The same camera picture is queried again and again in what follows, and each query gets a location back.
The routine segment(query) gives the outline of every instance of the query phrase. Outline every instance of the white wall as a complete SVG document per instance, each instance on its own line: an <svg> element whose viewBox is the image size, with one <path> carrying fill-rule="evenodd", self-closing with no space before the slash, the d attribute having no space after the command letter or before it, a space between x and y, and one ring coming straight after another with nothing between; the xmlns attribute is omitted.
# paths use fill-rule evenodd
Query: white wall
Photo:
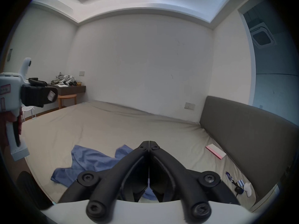
<svg viewBox="0 0 299 224"><path fill-rule="evenodd" d="M255 63L242 14L234 10L214 30L213 69L209 95L250 104Z"/></svg>
<svg viewBox="0 0 299 224"><path fill-rule="evenodd" d="M274 34L277 45L258 49L253 106L299 125L299 58L288 32Z"/></svg>
<svg viewBox="0 0 299 224"><path fill-rule="evenodd" d="M123 15L79 27L67 73L84 82L86 99L196 122L212 59L208 28L166 16ZM184 109L185 102L195 110Z"/></svg>
<svg viewBox="0 0 299 224"><path fill-rule="evenodd" d="M299 125L299 77L256 75L253 106L277 114Z"/></svg>
<svg viewBox="0 0 299 224"><path fill-rule="evenodd" d="M59 72L64 73L69 50L77 27L52 13L30 7L18 25L9 49L13 49L5 72L18 72L25 57L32 62L27 78L38 77L50 82ZM36 113L57 107L48 104L36 108Z"/></svg>

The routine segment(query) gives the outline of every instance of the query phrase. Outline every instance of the gray headboard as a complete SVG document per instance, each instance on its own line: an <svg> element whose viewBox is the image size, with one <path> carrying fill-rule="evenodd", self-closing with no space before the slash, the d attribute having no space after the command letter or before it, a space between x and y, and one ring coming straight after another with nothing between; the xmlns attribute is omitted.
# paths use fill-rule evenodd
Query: gray headboard
<svg viewBox="0 0 299 224"><path fill-rule="evenodd" d="M251 181L260 200L296 153L299 127L270 112L208 96L200 125Z"/></svg>

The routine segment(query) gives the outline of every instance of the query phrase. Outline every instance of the white stool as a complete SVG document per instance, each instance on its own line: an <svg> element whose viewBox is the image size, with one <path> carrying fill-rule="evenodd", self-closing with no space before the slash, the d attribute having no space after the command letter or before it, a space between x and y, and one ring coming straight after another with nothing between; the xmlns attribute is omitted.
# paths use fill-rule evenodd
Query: white stool
<svg viewBox="0 0 299 224"><path fill-rule="evenodd" d="M25 114L25 112L27 112L27 111L31 111L31 117L34 118L34 117L33 117L32 110L33 110L33 113L34 113L35 118L36 118L36 114L35 114L34 106L23 106L23 107L22 107L22 122L25 122L24 114Z"/></svg>

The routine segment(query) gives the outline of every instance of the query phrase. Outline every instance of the black clamp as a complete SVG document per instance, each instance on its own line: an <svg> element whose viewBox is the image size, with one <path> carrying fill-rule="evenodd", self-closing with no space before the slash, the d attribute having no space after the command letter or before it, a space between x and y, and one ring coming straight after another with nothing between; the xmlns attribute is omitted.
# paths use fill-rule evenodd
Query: black clamp
<svg viewBox="0 0 299 224"><path fill-rule="evenodd" d="M188 223L202 223L210 217L209 200L239 205L217 173L187 170L154 141L142 142L109 170L80 173L59 202L89 199L88 217L108 223L115 200L138 202L148 187L148 177L159 202L181 200Z"/></svg>

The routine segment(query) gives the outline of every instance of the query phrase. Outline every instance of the pink book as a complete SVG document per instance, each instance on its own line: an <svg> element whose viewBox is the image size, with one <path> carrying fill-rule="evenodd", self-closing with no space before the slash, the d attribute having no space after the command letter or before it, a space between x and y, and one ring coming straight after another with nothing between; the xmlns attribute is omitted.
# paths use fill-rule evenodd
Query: pink book
<svg viewBox="0 0 299 224"><path fill-rule="evenodd" d="M210 144L206 146L208 150L210 150L214 155L216 155L219 159L223 159L223 157L226 155L225 152L223 152L220 148L216 147L214 144Z"/></svg>

